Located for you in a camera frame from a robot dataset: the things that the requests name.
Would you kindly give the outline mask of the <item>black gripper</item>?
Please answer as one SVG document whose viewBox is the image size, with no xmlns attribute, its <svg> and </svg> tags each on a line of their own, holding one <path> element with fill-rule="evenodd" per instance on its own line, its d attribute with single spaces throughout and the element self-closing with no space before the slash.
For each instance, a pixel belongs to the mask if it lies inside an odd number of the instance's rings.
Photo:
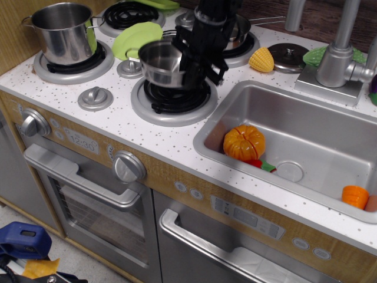
<svg viewBox="0 0 377 283">
<path fill-rule="evenodd" d="M 223 58 L 229 41 L 223 26 L 196 20 L 192 30 L 177 26 L 176 31 L 172 44 L 181 51 L 179 70 L 186 72 L 183 88 L 195 89 L 207 78 L 221 84 L 229 69 Z"/>
</svg>

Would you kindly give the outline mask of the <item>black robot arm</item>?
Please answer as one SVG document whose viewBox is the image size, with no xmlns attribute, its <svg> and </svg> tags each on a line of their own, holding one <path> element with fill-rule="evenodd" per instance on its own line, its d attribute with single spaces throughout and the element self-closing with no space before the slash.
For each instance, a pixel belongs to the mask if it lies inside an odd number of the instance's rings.
<svg viewBox="0 0 377 283">
<path fill-rule="evenodd" d="M 182 87 L 194 89 L 206 78 L 215 85 L 229 69 L 223 51 L 229 43 L 242 1 L 200 1 L 192 30 L 176 27 L 172 44 L 181 51 Z"/>
</svg>

